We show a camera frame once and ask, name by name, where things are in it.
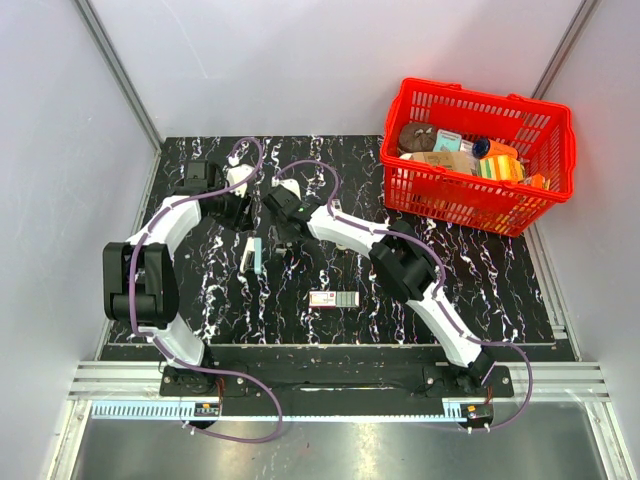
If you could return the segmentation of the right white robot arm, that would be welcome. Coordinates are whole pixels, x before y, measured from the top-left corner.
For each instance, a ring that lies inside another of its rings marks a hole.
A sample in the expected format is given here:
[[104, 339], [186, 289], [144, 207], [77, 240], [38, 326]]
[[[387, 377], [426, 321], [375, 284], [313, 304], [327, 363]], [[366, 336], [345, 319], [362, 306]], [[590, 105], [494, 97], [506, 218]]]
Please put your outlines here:
[[263, 204], [285, 240], [332, 242], [368, 258], [383, 291], [413, 310], [436, 337], [455, 371], [458, 390], [476, 396], [489, 386], [495, 360], [447, 299], [441, 260], [408, 223], [366, 221], [329, 204], [305, 202], [282, 185]]

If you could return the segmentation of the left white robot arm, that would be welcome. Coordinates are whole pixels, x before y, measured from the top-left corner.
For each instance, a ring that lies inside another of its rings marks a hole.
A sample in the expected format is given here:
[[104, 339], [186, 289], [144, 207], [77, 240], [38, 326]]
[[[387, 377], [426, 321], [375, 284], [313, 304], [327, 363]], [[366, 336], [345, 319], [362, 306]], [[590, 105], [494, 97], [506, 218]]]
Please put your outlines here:
[[170, 366], [184, 369], [182, 384], [195, 395], [211, 392], [217, 373], [205, 344], [179, 314], [175, 252], [206, 218], [237, 232], [252, 229], [247, 183], [255, 173], [248, 165], [223, 173], [211, 162], [195, 161], [140, 231], [103, 249], [107, 318], [129, 324], [135, 335], [156, 345]]

